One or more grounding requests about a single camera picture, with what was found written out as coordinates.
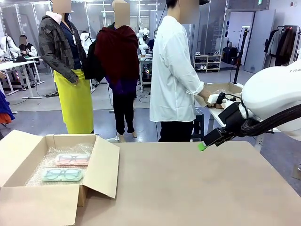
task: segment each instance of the plaid jacket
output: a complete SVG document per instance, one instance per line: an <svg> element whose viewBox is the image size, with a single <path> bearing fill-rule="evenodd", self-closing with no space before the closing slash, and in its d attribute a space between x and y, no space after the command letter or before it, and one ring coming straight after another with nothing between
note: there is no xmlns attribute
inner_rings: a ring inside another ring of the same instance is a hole
<svg viewBox="0 0 301 226"><path fill-rule="evenodd" d="M70 25L75 34L79 59L82 64L87 56L81 45L79 33L73 23ZM39 27L39 47L42 59L54 70L64 76L69 82L75 83L77 75L74 69L74 60L70 45L61 26L50 16L44 16Z"/></svg>

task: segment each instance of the orange garment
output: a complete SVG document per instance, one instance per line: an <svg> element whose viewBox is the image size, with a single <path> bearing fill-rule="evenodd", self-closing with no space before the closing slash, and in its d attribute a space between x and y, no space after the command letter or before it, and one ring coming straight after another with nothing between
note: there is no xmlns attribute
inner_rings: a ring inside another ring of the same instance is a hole
<svg viewBox="0 0 301 226"><path fill-rule="evenodd" d="M10 116L6 113L0 113L0 123L3 124L10 124L12 121L10 119Z"/></svg>

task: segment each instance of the yellow skirt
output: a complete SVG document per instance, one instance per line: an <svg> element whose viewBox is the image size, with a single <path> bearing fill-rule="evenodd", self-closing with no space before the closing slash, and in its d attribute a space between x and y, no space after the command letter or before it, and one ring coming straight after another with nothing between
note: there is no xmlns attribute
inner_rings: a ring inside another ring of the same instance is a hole
<svg viewBox="0 0 301 226"><path fill-rule="evenodd" d="M69 134L91 133L93 131L93 106L90 82L85 80L81 69L73 70L79 77L76 86L54 71L63 121Z"/></svg>

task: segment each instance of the black pole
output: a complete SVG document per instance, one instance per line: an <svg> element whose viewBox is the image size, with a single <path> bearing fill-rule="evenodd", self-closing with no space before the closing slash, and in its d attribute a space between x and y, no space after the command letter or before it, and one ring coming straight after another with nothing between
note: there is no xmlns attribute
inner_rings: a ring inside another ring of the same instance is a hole
<svg viewBox="0 0 301 226"><path fill-rule="evenodd" d="M244 53L244 47L245 47L245 42L246 42L246 36L248 34L248 29L245 29L244 31L244 36L243 36L243 42L241 43L241 48L240 48L240 52L238 55L238 60L237 60L237 66L236 66L236 72L235 72L235 77L234 77L234 84L237 84L237 77L238 77L238 72L239 72L239 68L240 68L240 63L241 63L241 57Z"/></svg>

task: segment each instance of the maroon shawl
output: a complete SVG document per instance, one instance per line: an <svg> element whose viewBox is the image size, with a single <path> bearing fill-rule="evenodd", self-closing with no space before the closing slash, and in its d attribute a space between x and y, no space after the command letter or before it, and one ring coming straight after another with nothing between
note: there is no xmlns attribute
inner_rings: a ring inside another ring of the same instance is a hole
<svg viewBox="0 0 301 226"><path fill-rule="evenodd" d="M138 39L129 26L103 27L97 35L94 54L115 84L120 79L139 79Z"/></svg>

